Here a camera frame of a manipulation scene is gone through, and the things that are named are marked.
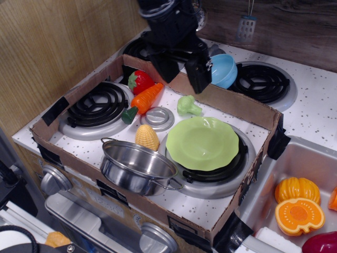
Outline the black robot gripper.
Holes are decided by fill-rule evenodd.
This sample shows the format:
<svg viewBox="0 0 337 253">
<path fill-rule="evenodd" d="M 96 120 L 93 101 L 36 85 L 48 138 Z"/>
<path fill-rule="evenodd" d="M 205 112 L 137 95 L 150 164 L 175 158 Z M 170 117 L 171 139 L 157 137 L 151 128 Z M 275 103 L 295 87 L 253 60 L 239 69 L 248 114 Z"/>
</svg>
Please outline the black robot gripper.
<svg viewBox="0 0 337 253">
<path fill-rule="evenodd" d="M 189 82 L 195 94 L 202 93 L 212 82 L 212 62 L 206 44 L 196 36 L 198 27 L 194 7 L 155 7 L 145 9 L 145 19 L 150 31 L 145 33 L 148 57 L 161 78 L 172 82 L 180 73 L 175 60 L 186 60 L 191 54 L 205 57 L 192 57 L 185 63 Z"/>
</svg>

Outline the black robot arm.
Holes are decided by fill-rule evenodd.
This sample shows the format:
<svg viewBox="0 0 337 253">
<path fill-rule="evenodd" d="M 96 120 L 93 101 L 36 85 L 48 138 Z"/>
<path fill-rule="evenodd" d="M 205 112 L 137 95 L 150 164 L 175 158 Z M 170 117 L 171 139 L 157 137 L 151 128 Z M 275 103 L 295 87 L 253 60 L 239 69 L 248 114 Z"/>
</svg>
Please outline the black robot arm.
<svg viewBox="0 0 337 253">
<path fill-rule="evenodd" d="M 211 83 L 207 45 L 197 36 L 201 1 L 139 1 L 139 14 L 150 30 L 141 35 L 148 57 L 162 79 L 170 83 L 183 63 L 196 94 Z"/>
</svg>

